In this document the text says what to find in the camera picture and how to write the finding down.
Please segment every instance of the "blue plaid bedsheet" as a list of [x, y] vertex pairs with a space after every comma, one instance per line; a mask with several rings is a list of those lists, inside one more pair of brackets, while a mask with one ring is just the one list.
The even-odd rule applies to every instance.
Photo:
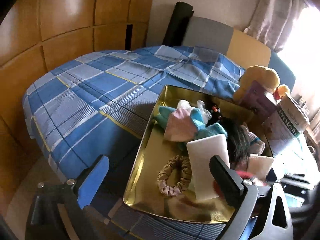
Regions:
[[231, 98], [244, 69], [199, 47], [93, 52], [35, 81], [23, 98], [29, 134], [62, 181], [101, 154], [110, 170], [136, 151], [164, 85]]

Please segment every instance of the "teal fabric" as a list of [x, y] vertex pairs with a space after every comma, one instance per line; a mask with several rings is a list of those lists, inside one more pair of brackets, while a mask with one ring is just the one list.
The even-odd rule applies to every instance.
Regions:
[[[156, 115], [154, 119], [165, 130], [167, 127], [169, 115], [173, 113], [175, 110], [176, 109], [172, 107], [160, 106], [159, 114]], [[190, 118], [198, 130], [198, 132], [195, 134], [194, 140], [206, 138], [220, 133], [223, 133], [226, 136], [226, 138], [228, 138], [227, 132], [219, 123], [214, 123], [212, 125], [209, 125], [208, 127], [205, 126], [199, 108], [192, 109], [190, 113]], [[179, 143], [179, 148], [180, 150], [184, 151], [186, 149], [186, 143]]]
[[226, 136], [226, 138], [228, 138], [228, 134], [225, 131], [225, 129], [221, 126], [221, 124], [214, 123], [212, 125], [209, 125], [205, 129], [200, 129], [196, 133], [194, 139], [195, 140], [199, 140], [199, 139], [210, 137], [210, 136], [217, 135], [217, 134], [220, 134], [220, 133], [223, 133]]

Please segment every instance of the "pink fabric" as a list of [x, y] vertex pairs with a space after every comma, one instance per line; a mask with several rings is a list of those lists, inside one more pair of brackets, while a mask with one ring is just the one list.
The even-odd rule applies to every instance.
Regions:
[[165, 180], [159, 181], [158, 187], [160, 192], [166, 196], [175, 197], [181, 194], [181, 191], [178, 186], [174, 186], [174, 187], [167, 186], [167, 182]]
[[188, 142], [193, 139], [197, 128], [193, 124], [190, 113], [183, 108], [178, 108], [170, 114], [164, 139], [172, 142]]

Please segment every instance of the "hair tie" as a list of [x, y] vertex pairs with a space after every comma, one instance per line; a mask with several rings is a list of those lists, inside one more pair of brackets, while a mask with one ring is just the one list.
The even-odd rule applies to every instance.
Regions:
[[250, 142], [250, 146], [251, 146], [252, 144], [257, 143], [258, 141], [260, 141], [259, 137], [253, 139], [253, 140]]
[[[174, 169], [181, 169], [180, 181], [174, 187], [167, 186], [167, 180]], [[159, 172], [158, 187], [160, 192], [166, 196], [177, 196], [188, 189], [191, 178], [192, 173], [189, 157], [176, 155], [170, 159]]]

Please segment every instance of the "metal tray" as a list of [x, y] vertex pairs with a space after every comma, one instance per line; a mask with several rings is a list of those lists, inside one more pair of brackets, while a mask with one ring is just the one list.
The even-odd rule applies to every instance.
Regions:
[[[205, 93], [167, 85], [163, 88], [150, 116], [123, 201], [136, 210], [172, 220], [192, 223], [228, 222], [234, 209], [228, 206], [221, 197], [197, 201], [195, 193], [191, 190], [186, 190], [176, 197], [167, 197], [159, 192], [158, 172], [169, 159], [180, 154], [181, 151], [177, 143], [163, 140], [164, 131], [155, 124], [153, 117], [158, 114], [160, 105], [176, 108], [181, 99], [189, 101], [191, 106], [196, 106], [197, 100], [205, 103], [215, 102], [220, 107], [223, 116], [236, 119], [241, 123], [246, 122], [249, 130], [266, 144], [263, 155], [272, 156], [261, 122], [252, 111]], [[179, 178], [179, 172], [174, 170], [168, 180], [168, 185], [175, 185]]]

